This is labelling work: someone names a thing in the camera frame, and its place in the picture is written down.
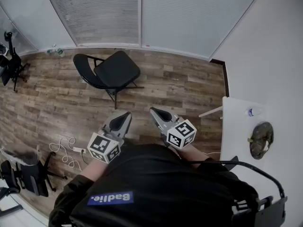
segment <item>wooden floor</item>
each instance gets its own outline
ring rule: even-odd
[[[58,143],[61,137],[75,137],[73,146],[85,148],[92,133],[98,131],[110,114],[119,110],[130,111],[133,115],[127,138],[138,144],[161,143],[160,133],[149,115],[151,106],[161,106],[173,109],[195,125],[198,132],[194,146],[206,153],[220,151],[220,113],[203,120],[198,115],[222,105],[225,88],[221,65],[168,53],[125,50],[141,69],[136,84],[145,88],[119,92],[115,111],[105,91],[86,84],[72,61],[77,53],[105,59],[114,52],[114,49],[78,49],[66,50],[63,58],[44,53],[23,57],[23,63],[31,64],[24,71],[27,83],[18,82],[18,93],[13,92],[12,82],[6,87],[0,86],[0,145],[14,142],[33,148],[39,146],[44,163],[51,142]],[[79,154],[71,151],[68,154],[79,161],[82,169],[85,167]],[[63,156],[60,150],[50,167],[71,180],[80,171],[77,165],[69,168],[64,164]],[[211,156],[218,159],[220,154]],[[91,160],[89,154],[85,154],[85,159]],[[21,191],[25,200],[47,216],[69,181],[50,179],[57,192],[49,190],[48,199]]]

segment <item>person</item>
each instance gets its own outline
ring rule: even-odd
[[[55,201],[49,227],[230,226],[234,201],[258,197],[192,145],[128,145],[110,164],[93,159]]]

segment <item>black cable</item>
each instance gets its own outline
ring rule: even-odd
[[[284,194],[284,189],[281,185],[281,183],[275,179],[274,177],[272,177],[271,175],[267,174],[266,172],[262,171],[261,169],[251,165],[251,164],[248,164],[246,162],[242,162],[242,161],[188,161],[188,163],[190,164],[229,164],[229,165],[240,165],[240,166],[245,166],[259,174],[261,174],[262,176],[268,178],[269,180],[273,181],[278,189],[279,189],[279,192],[280,192],[280,197],[281,198],[284,198],[285,197],[285,194]]]
[[[84,163],[85,164],[87,164],[88,165],[88,163],[84,160],[84,157],[83,157],[83,152],[84,152],[84,150],[81,150],[81,155],[82,155],[82,160],[84,161]]]

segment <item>white marker cube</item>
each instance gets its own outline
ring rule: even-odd
[[[197,129],[186,119],[167,131],[166,141],[173,147],[182,149],[194,141]]]
[[[93,133],[87,146],[92,157],[110,163],[121,152],[118,141]]]

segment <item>dark baseboard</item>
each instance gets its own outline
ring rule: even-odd
[[[212,59],[211,63],[221,65],[223,67],[223,76],[224,76],[224,85],[225,85],[225,95],[229,96],[229,88],[228,88],[228,80],[227,80],[227,73],[226,73],[226,65],[224,61]]]

